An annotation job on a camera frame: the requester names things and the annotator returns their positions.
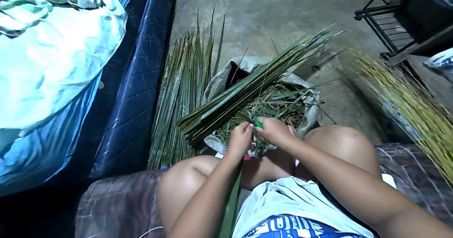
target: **blue mattress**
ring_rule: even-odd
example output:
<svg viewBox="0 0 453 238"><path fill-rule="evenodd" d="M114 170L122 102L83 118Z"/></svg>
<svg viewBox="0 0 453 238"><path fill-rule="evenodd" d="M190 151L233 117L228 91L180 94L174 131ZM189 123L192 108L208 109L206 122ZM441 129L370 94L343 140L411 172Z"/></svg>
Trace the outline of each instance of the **blue mattress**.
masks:
<svg viewBox="0 0 453 238"><path fill-rule="evenodd" d="M144 170L176 0L130 0L126 35L104 67L76 149L48 184Z"/></svg>

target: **green knife handle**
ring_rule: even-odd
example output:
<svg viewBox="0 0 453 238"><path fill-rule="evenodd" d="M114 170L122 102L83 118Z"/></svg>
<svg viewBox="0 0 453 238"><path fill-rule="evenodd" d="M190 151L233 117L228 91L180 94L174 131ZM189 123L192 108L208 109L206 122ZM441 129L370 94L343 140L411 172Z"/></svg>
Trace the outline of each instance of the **green knife handle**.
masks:
<svg viewBox="0 0 453 238"><path fill-rule="evenodd" d="M255 125L256 125L257 127L264 128L263 123L261 123L259 120L255 120Z"/></svg>

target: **plastic bag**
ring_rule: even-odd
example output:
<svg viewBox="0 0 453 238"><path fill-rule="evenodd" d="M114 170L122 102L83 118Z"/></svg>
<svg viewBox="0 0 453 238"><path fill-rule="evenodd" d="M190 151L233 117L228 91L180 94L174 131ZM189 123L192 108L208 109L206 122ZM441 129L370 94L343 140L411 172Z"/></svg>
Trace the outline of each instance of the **plastic bag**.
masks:
<svg viewBox="0 0 453 238"><path fill-rule="evenodd" d="M453 48L432 56L423 65L453 83Z"/></svg>

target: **green palm leaf strip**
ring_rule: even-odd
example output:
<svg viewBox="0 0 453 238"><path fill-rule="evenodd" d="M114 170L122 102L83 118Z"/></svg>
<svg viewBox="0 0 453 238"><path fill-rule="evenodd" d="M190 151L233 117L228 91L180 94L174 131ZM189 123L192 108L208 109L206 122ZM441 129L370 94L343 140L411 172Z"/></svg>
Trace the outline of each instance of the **green palm leaf strip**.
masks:
<svg viewBox="0 0 453 238"><path fill-rule="evenodd" d="M190 144L200 142L226 123L239 108L256 97L260 88L269 87L304 55L325 44L331 37L332 34L328 30L323 30L310 38L306 35L302 36L267 65L237 82L201 108L178 120L176 126L183 134L188 135Z"/></svg>
<svg viewBox="0 0 453 238"><path fill-rule="evenodd" d="M211 60L214 44L214 13L209 38L204 46L204 27L187 32L173 44L164 64L162 83L156 105L155 122L151 130L148 169L169 167L198 155L198 150L187 143L187 135L176 128L177 120L201 106L201 98L212 77Z"/></svg>

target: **cord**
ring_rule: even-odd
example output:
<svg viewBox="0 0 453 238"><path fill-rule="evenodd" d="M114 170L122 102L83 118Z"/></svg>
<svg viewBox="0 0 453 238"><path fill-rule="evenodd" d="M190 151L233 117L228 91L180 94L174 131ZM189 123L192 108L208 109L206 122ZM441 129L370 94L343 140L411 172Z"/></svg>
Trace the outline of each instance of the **cord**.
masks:
<svg viewBox="0 0 453 238"><path fill-rule="evenodd" d="M143 238L145 235L149 234L150 232L152 232L152 231L154 231L156 229L162 229L162 228L164 228L164 227L155 227L153 229L150 229L150 230L146 231L144 234L140 235L139 238Z"/></svg>

